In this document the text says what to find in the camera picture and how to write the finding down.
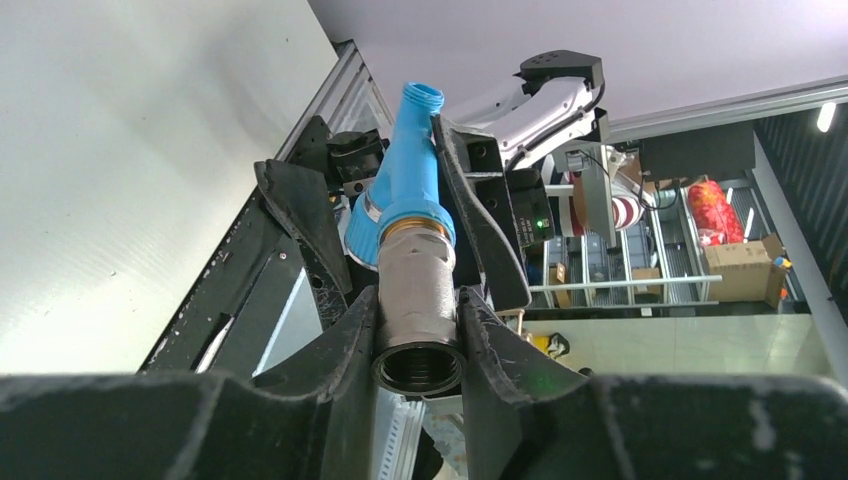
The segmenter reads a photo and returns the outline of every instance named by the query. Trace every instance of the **cardboard box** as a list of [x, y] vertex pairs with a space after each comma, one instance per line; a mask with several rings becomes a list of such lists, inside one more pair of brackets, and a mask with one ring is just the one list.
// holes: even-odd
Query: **cardboard box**
[[[551, 268], [549, 272], [548, 283], [550, 285], [563, 285], [568, 283], [568, 269], [565, 265], [557, 263], [555, 268]], [[568, 290], [554, 290], [554, 298], [556, 299], [559, 308], [571, 307], [571, 292]]]
[[710, 284], [710, 300], [765, 301], [772, 307], [780, 303], [787, 271], [773, 263], [784, 254], [777, 235], [757, 242], [706, 247], [704, 252], [709, 274], [723, 277], [722, 281]]
[[[634, 268], [631, 270], [633, 280], [648, 280], [653, 278], [662, 278], [659, 268]], [[662, 302], [663, 294], [662, 285], [636, 285], [633, 287], [633, 295], [656, 295], [659, 297], [659, 302]]]

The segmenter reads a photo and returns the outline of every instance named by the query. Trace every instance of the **corrugated wall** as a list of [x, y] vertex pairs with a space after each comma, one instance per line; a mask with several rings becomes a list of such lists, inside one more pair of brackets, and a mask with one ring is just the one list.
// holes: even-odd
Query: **corrugated wall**
[[759, 120], [755, 130], [834, 300], [848, 318], [846, 107], [837, 108], [827, 133], [816, 128], [818, 109]]

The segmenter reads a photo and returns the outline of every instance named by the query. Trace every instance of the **threaded pipe opening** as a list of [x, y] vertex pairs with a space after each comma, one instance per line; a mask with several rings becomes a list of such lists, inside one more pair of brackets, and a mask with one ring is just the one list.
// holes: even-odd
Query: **threaded pipe opening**
[[403, 395], [433, 395], [450, 390], [462, 378], [463, 358], [450, 347], [397, 347], [374, 362], [380, 385]]
[[403, 87], [403, 98], [427, 109], [431, 115], [439, 113], [445, 104], [445, 96], [441, 91], [423, 83], [407, 83]]

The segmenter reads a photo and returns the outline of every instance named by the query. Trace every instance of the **silver metal connector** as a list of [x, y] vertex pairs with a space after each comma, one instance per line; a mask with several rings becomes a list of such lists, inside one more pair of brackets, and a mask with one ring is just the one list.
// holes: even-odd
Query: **silver metal connector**
[[404, 395], [432, 395], [457, 385], [465, 357], [456, 325], [456, 255], [442, 232], [417, 226], [385, 236], [377, 256], [380, 305], [372, 372]]

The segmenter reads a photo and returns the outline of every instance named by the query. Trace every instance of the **blue plastic pipe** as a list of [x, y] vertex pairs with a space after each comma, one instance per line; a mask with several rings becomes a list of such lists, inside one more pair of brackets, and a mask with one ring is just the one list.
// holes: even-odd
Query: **blue plastic pipe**
[[431, 118], [444, 105], [442, 92], [421, 83], [407, 83], [395, 119], [391, 145], [380, 171], [366, 195], [381, 211], [378, 223], [369, 217], [360, 199], [345, 232], [351, 253], [366, 266], [377, 264], [382, 232], [398, 220], [424, 217], [435, 220], [450, 234], [455, 244], [453, 220], [439, 205], [439, 162], [431, 137]]

